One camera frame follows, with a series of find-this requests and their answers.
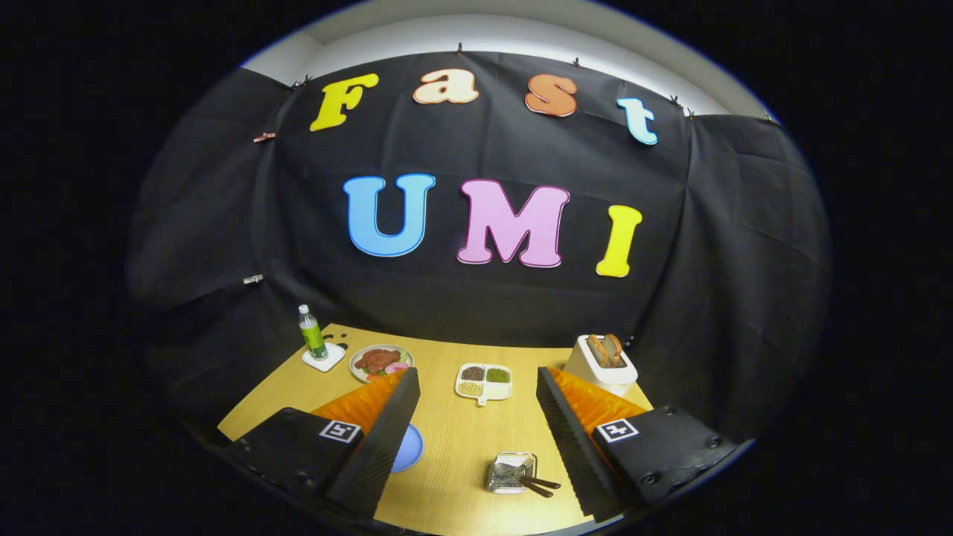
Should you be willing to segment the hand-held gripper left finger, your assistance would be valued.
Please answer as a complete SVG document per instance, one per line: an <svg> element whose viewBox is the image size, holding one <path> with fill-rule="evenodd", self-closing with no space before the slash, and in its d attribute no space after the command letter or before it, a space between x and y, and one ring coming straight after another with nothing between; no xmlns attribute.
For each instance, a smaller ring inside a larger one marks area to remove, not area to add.
<svg viewBox="0 0 953 536"><path fill-rule="evenodd" d="M223 455L302 508L370 520L419 397L418 369L399 370L312 412L282 408L224 447Z"/></svg>

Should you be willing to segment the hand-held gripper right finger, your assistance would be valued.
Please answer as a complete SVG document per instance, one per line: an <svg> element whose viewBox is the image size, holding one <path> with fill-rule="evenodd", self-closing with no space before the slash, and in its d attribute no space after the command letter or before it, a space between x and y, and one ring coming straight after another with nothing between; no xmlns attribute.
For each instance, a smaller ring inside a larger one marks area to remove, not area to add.
<svg viewBox="0 0 953 536"><path fill-rule="evenodd" d="M552 367L535 397L576 499L596 521L680 499L738 454L738 445L675 405L646 409Z"/></svg>

